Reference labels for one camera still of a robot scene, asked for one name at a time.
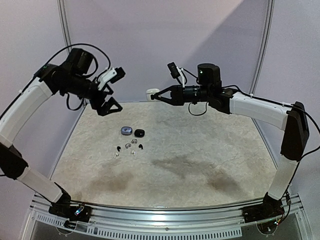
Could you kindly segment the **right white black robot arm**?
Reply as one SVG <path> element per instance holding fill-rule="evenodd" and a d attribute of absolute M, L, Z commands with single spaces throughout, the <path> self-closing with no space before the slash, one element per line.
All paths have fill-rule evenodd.
<path fill-rule="evenodd" d="M 197 85 L 186 85 L 183 70 L 174 62 L 167 66 L 174 79 L 182 77 L 182 80 L 177 85 L 149 93 L 149 101 L 157 100 L 172 106 L 205 102 L 218 112 L 259 120 L 284 132 L 280 149 L 281 160 L 265 196 L 266 200 L 279 201 L 295 175 L 309 139 L 310 131 L 304 105 L 301 102 L 276 102 L 244 93 L 236 87 L 223 86 L 220 68 L 212 63 L 201 63 L 197 66 Z"/>

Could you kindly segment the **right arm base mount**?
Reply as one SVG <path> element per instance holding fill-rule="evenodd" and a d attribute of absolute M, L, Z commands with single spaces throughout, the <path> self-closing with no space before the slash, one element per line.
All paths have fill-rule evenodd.
<path fill-rule="evenodd" d="M 260 204 L 242 207 L 241 214 L 245 223 L 252 223 L 284 217 L 285 209 L 281 200 L 263 201 Z"/>

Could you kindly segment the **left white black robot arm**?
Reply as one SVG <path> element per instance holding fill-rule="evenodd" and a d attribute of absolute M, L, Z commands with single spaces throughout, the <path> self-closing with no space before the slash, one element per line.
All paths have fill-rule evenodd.
<path fill-rule="evenodd" d="M 99 116 L 120 112 L 122 107 L 112 97 L 111 85 L 124 78 L 126 73 L 122 67 L 108 66 L 90 79 L 92 74 L 88 71 L 96 60 L 90 52 L 74 48 L 61 64 L 45 63 L 0 116 L 2 175 L 34 190 L 52 206 L 70 205 L 70 195 L 57 183 L 32 169 L 14 147 L 14 141 L 36 111 L 57 93 L 88 100 Z"/>

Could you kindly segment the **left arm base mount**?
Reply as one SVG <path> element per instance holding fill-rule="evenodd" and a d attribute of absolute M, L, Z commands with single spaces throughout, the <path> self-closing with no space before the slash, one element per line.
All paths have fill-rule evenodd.
<path fill-rule="evenodd" d="M 71 222 L 88 223 L 92 214 L 92 207 L 85 204 L 72 204 L 70 202 L 54 202 L 48 212 L 52 215 L 66 218 Z"/>

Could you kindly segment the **cream earbud charging case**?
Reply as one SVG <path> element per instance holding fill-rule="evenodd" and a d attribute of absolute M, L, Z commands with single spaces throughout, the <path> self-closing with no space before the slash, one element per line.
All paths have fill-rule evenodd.
<path fill-rule="evenodd" d="M 158 88 L 149 88 L 146 90 L 145 95 L 148 102 L 158 101 L 157 99 L 152 99 L 151 96 L 158 93 L 160 90 Z"/>

